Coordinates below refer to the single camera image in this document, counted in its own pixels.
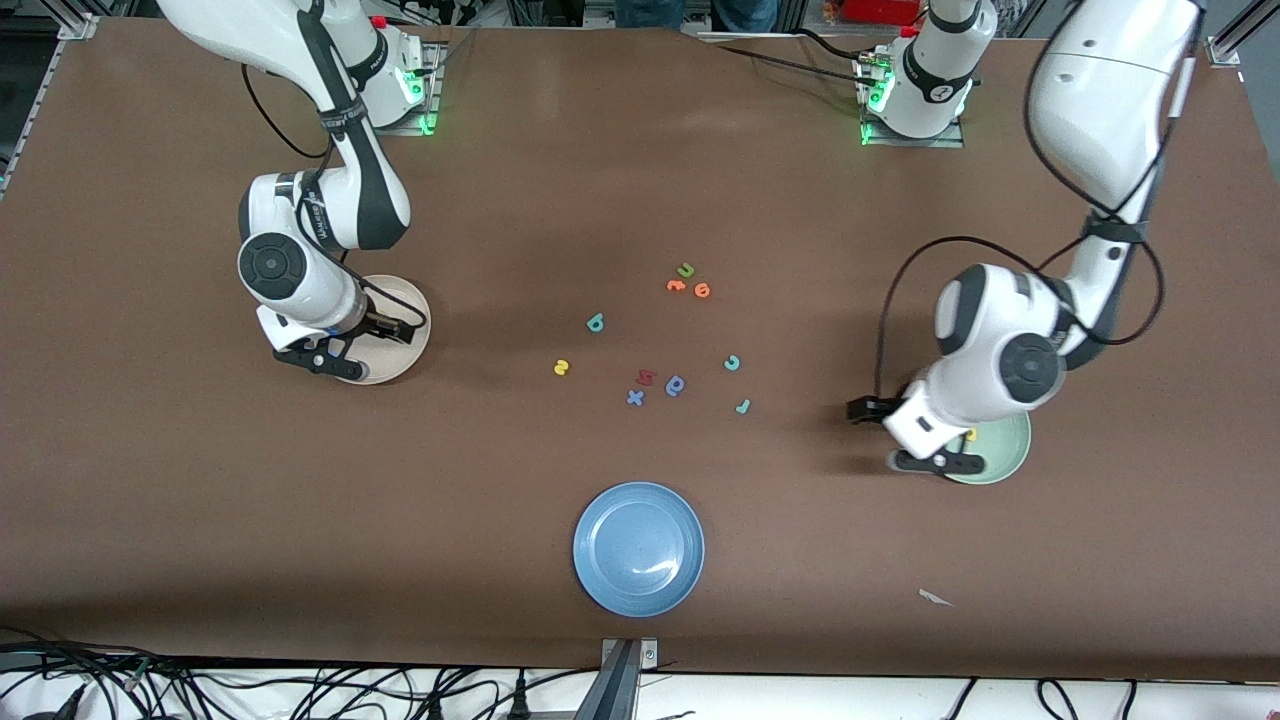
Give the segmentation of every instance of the green plate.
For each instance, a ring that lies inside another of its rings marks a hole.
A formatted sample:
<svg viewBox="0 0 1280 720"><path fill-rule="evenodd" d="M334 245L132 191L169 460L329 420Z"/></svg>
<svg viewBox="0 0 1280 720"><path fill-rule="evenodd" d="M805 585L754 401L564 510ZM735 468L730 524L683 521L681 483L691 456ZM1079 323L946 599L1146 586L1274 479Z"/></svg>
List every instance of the green plate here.
<svg viewBox="0 0 1280 720"><path fill-rule="evenodd" d="M957 452L960 439L947 443L947 450ZM1032 451L1032 418L1019 413L1012 418L983 423L978 425L977 439L969 442L965 452L980 455L987 461L987 469L977 475L947 475L966 486L989 486L1012 475L1023 466Z"/></svg>

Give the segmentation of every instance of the red object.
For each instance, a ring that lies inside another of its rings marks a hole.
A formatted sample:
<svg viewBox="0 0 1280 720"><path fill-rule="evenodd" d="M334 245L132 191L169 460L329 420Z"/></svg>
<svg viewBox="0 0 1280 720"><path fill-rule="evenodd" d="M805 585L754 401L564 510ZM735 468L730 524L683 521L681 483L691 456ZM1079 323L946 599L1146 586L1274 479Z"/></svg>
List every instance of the red object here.
<svg viewBox="0 0 1280 720"><path fill-rule="evenodd" d="M886 26L909 26L919 12L919 0L845 0L840 9L846 20Z"/></svg>

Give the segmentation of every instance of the person's leg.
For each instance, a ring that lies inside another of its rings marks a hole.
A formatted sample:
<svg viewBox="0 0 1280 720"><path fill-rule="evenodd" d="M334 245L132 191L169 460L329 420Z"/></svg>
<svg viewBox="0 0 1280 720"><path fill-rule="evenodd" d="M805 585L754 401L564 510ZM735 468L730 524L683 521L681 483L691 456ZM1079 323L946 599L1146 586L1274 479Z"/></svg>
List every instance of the person's leg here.
<svg viewBox="0 0 1280 720"><path fill-rule="evenodd" d="M718 32L773 32L778 0L712 0L712 29Z"/></svg>
<svg viewBox="0 0 1280 720"><path fill-rule="evenodd" d="M617 27L669 27L678 31L685 22L685 0L616 0L613 19Z"/></svg>

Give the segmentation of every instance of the brown table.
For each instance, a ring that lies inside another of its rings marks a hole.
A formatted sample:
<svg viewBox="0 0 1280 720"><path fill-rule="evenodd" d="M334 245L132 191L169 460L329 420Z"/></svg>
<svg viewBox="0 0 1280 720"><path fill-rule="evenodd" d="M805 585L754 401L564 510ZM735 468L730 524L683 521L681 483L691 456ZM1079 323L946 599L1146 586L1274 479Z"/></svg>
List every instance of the brown table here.
<svg viewBox="0 0 1280 720"><path fill-rule="evenodd" d="M352 256L426 291L431 345L357 388L271 360L236 277L246 184L306 164L233 63L104 20L0 204L0 616L170 653L575 666L655 635L684 670L1275 679L1280 195L1235 70L1201 65L1169 152L1158 324L1036 413L1021 471L895 475L887 433L842 421L914 247L1043 258L1079 228L1020 128L1038 47L997 41L968 147L923 151L860 146L841 81L669 32L481 31L438 135L385 141L412 228ZM323 145L300 94L259 87ZM942 283L992 259L913 270L888 384L934 357ZM664 290L685 261L710 299ZM641 368L686 392L627 406ZM595 606L570 556L637 478L708 543L653 620Z"/></svg>

